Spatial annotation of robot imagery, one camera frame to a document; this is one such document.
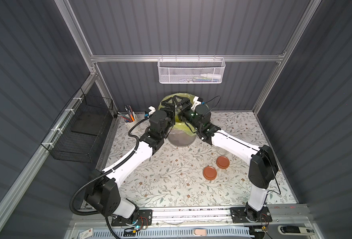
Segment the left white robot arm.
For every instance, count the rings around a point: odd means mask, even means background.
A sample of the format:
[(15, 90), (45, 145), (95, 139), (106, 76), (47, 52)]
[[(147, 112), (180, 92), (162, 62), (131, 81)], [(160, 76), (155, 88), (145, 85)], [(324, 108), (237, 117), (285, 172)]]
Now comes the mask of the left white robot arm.
[(130, 224), (137, 220), (139, 207), (122, 198), (119, 187), (141, 163), (151, 158), (163, 146), (168, 131), (175, 125), (175, 101), (168, 98), (161, 102), (161, 106), (159, 110), (149, 113), (139, 121), (150, 122), (142, 136), (132, 134), (133, 130), (130, 129), (128, 136), (136, 140), (135, 147), (112, 166), (95, 175), (85, 186), (84, 200), (96, 210), (96, 214), (104, 217), (120, 216)]

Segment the terracotta jar lid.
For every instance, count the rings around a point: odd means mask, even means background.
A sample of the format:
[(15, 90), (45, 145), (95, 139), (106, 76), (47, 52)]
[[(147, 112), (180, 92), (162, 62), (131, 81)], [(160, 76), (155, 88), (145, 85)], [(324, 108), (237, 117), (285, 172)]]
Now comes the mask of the terracotta jar lid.
[(206, 180), (212, 181), (217, 177), (217, 170), (212, 166), (207, 166), (203, 169), (203, 177)]
[(216, 159), (216, 165), (221, 169), (227, 169), (230, 166), (230, 160), (225, 156), (219, 156)]

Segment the grey bin with green bag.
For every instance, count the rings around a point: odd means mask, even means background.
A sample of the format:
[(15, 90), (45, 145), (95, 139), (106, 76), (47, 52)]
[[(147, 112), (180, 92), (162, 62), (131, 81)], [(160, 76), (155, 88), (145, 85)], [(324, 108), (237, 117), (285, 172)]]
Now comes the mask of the grey bin with green bag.
[[(158, 106), (158, 110), (160, 110), (161, 108), (164, 107), (162, 105), (163, 101), (166, 101), (168, 98), (172, 98), (173, 96), (188, 98), (191, 103), (193, 103), (193, 99), (195, 98), (195, 95), (189, 94), (189, 93), (174, 93), (174, 94), (165, 96), (160, 101), (160, 104)], [(179, 119), (179, 117), (178, 117), (179, 113), (180, 113), (180, 107), (176, 107), (176, 109), (175, 109), (175, 125), (168, 135), (168, 140), (174, 146), (186, 147), (186, 146), (191, 145), (195, 141), (196, 134), (192, 133), (192, 131), (188, 128), (188, 126), (190, 128), (193, 128), (190, 124), (185, 124), (185, 122), (183, 122)]]

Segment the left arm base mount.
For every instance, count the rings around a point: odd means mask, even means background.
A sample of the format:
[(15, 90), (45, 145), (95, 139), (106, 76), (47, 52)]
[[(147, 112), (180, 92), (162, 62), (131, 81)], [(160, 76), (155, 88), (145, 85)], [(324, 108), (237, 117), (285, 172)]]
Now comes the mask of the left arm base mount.
[(125, 227), (125, 226), (150, 226), (152, 224), (153, 210), (139, 209), (129, 218), (122, 216), (114, 216), (111, 222), (113, 227)]

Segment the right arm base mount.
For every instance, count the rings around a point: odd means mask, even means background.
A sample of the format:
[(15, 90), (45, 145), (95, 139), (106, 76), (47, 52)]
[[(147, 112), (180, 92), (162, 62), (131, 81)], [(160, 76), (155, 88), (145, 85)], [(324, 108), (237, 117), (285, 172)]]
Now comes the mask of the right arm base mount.
[(270, 223), (273, 221), (269, 208), (263, 206), (261, 211), (252, 207), (231, 207), (230, 215), (233, 223)]

